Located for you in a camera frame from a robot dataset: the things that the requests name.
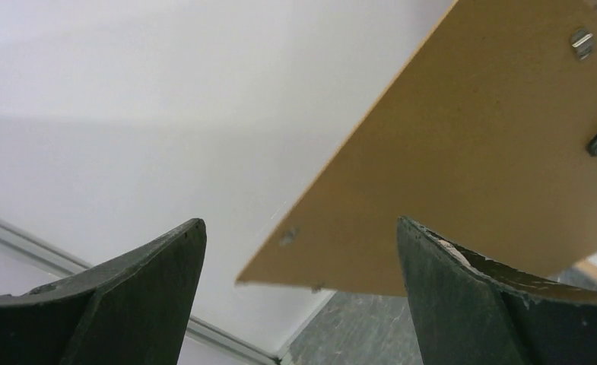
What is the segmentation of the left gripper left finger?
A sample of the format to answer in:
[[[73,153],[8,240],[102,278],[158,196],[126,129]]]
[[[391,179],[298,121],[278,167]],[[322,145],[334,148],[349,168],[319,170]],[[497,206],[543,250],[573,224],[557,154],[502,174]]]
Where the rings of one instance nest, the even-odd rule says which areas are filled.
[[[0,364],[175,364],[202,272],[193,218],[82,273],[0,296]]]

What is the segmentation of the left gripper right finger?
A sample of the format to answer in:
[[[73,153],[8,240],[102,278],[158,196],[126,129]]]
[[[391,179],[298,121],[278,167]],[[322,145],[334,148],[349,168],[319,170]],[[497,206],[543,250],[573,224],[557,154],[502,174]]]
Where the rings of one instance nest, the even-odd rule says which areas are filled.
[[[397,248],[425,364],[597,364],[597,291],[519,271],[400,217]]]

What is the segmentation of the brown cardboard backing board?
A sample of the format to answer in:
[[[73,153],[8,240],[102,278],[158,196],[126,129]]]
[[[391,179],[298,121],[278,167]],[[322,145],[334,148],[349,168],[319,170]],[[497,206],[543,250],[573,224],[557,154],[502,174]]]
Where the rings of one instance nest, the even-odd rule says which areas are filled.
[[[409,217],[538,276],[597,252],[597,10],[455,1],[237,276],[402,296]]]

